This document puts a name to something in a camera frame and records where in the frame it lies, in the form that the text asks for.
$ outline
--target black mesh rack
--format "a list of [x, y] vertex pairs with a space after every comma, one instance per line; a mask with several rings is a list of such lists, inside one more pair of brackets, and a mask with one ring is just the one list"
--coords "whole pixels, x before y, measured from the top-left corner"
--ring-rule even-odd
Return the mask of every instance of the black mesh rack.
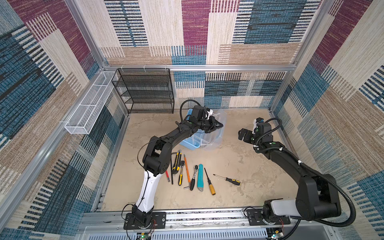
[[175, 99], [167, 68], [119, 68], [112, 81], [129, 113], [173, 113]]

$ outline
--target mesh shelf tier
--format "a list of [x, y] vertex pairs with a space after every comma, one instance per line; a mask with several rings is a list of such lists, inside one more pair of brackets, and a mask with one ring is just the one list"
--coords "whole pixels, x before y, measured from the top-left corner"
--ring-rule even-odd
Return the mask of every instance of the mesh shelf tier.
[[112, 84], [129, 113], [173, 113], [175, 102], [169, 69], [120, 68]]
[[65, 124], [65, 129], [70, 134], [89, 134], [91, 132], [111, 94], [112, 79], [115, 77], [115, 72], [112, 71], [104, 71], [98, 76]]

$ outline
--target transparent plastic container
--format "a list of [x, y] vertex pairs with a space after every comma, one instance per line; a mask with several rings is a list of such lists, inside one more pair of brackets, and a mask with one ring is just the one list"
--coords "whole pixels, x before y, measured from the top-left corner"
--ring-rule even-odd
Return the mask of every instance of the transparent plastic container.
[[203, 148], [207, 151], [213, 150], [220, 146], [221, 141], [223, 140], [225, 122], [227, 121], [227, 113], [224, 110], [219, 109], [214, 111], [212, 116], [214, 116], [217, 121], [223, 124], [222, 128], [211, 133], [204, 133], [203, 130], [199, 129], [195, 134], [181, 141], [180, 145], [191, 150], [196, 148]]

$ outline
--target white mesh basket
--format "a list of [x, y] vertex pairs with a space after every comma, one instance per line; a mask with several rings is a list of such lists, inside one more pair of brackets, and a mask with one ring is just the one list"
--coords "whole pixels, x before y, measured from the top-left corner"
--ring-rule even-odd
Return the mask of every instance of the white mesh basket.
[[65, 129], [70, 134], [89, 134], [91, 132], [113, 89], [113, 78], [117, 80], [115, 72], [110, 71], [104, 71], [98, 76], [65, 124]]

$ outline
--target yellow screwdriver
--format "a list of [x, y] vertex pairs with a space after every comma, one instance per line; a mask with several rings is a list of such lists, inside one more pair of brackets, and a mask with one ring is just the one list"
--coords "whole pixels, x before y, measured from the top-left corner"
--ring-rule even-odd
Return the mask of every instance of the yellow screwdriver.
[[228, 182], [230, 182], [230, 183], [233, 183], [233, 184], [235, 184], [235, 185], [240, 185], [240, 181], [239, 180], [236, 180], [236, 179], [230, 179], [230, 178], [227, 178], [227, 177], [221, 177], [221, 178], [224, 178], [226, 181], [228, 181]]
[[211, 190], [212, 195], [215, 195], [216, 192], [215, 192], [214, 186], [212, 185], [211, 180], [209, 180], [208, 173], [205, 168], [204, 168], [204, 171], [205, 171], [205, 174], [207, 175], [209, 190]]

